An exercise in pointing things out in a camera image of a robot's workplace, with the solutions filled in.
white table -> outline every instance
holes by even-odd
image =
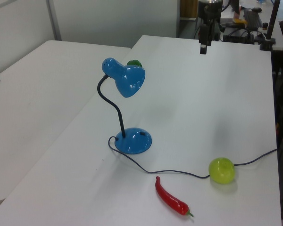
[[[270,0],[266,0],[265,3],[258,3],[256,0],[240,0],[240,5],[245,8],[255,8],[259,7],[262,9],[262,12],[259,13],[260,19],[262,23],[269,23],[270,16],[273,10],[273,3]],[[221,18],[233,18],[234,12],[232,11],[232,7],[229,6],[222,14]],[[244,18],[244,12],[241,10],[240,19]],[[283,51],[283,35],[281,32],[281,28],[278,22],[278,19],[275,21],[272,38],[275,39],[276,43],[273,45],[273,50],[280,50]]]
[[[0,203],[96,92],[101,62],[129,50],[48,41],[0,74]]]
[[[197,40],[142,36],[122,62],[141,61],[143,87],[123,98],[112,79],[102,86],[125,128],[152,135],[150,149],[132,156],[148,170],[205,176],[216,157],[242,163],[276,148],[270,54],[216,42],[200,55],[199,47]],[[0,226],[281,225],[276,153],[236,167],[228,185],[160,174],[191,218],[160,200],[156,175],[109,149],[119,131],[115,109],[95,94],[0,205]]]

green apple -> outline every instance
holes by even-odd
[[[139,62],[138,60],[130,60],[127,65],[136,65],[136,66],[139,66],[139,67],[142,67],[142,64],[141,62]]]
[[[234,164],[227,158],[216,158],[208,167],[211,178],[220,184],[228,184],[235,178]]]

pepper stem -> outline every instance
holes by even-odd
[[[188,212],[186,213],[186,215],[190,215],[190,216],[194,216],[193,214],[191,214],[190,210],[188,210]]]

lamp shade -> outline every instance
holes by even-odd
[[[107,58],[102,64],[103,72],[115,80],[118,91],[123,97],[133,96],[145,80],[145,70],[136,65],[122,65],[113,58]]]

blue desk lamp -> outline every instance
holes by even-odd
[[[115,139],[116,148],[126,154],[138,154],[146,151],[152,144],[151,135],[140,128],[124,129],[122,113],[118,106],[108,100],[100,91],[102,83],[108,78],[115,80],[118,91],[123,97],[133,96],[142,86],[145,80],[145,70],[137,65],[122,65],[113,58],[107,58],[102,64],[104,77],[98,83],[98,93],[101,98],[115,107],[118,112],[121,132]]]

